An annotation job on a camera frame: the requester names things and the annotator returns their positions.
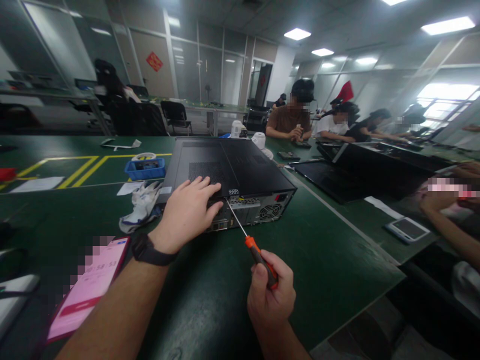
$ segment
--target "blue plastic basket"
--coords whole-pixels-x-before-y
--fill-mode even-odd
[[[143,170],[137,170],[139,164],[152,165],[153,163],[158,164],[158,167],[147,168]],[[139,160],[139,161],[129,161],[125,166],[125,173],[130,176],[132,180],[146,180],[154,178],[163,178],[165,176],[165,159],[162,157],[150,159],[150,160]]]

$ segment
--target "red object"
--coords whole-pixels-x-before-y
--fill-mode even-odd
[[[10,181],[15,179],[17,174],[15,173],[14,167],[4,167],[0,168],[0,181]]]
[[[343,103],[347,102],[354,98],[354,90],[352,89],[352,83],[347,81],[340,90],[340,93],[336,97],[337,99],[342,99]]]
[[[146,62],[152,67],[153,70],[155,70],[157,73],[159,70],[162,68],[164,63],[159,59],[157,54],[155,54],[153,51],[148,55],[146,58]]]
[[[255,239],[251,236],[247,236],[245,238],[245,245],[247,248],[250,249],[251,255],[253,257],[253,260],[255,260],[255,263],[258,264],[263,264],[265,265],[267,271],[268,271],[268,287],[273,290],[276,289],[279,286],[279,276],[277,272],[274,270],[274,267],[270,265],[268,262],[264,260],[262,255],[260,255],[260,249],[257,246],[257,243],[255,243]]]

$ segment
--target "screwdriver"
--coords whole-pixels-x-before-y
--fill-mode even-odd
[[[263,264],[266,267],[266,270],[268,272],[268,288],[273,290],[276,289],[279,285],[279,276],[277,275],[277,272],[274,270],[273,266],[270,265],[268,262],[264,260],[262,255],[260,255],[260,249],[255,243],[255,239],[251,236],[248,236],[247,233],[245,232],[242,224],[240,223],[239,219],[237,218],[237,215],[235,215],[234,210],[232,209],[232,206],[230,205],[229,201],[227,200],[226,203],[228,204],[228,207],[231,210],[231,213],[235,217],[236,222],[240,226],[240,229],[243,231],[245,234],[245,245],[247,248],[250,249],[251,256],[253,257],[253,260],[255,261],[256,264]]]

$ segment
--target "white glove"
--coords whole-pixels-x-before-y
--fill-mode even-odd
[[[160,195],[162,184],[155,181],[145,187],[146,183],[146,181],[142,183],[131,195],[133,212],[130,215],[120,218],[118,225],[124,233],[133,233],[137,228],[150,222],[159,215],[159,213],[156,213],[151,216],[151,213]]]

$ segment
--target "computer case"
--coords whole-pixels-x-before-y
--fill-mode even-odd
[[[228,200],[242,226],[280,219],[297,188],[248,139],[176,139],[157,203],[164,207],[185,180],[210,177],[221,189],[209,201]],[[238,227],[226,202],[207,231]]]

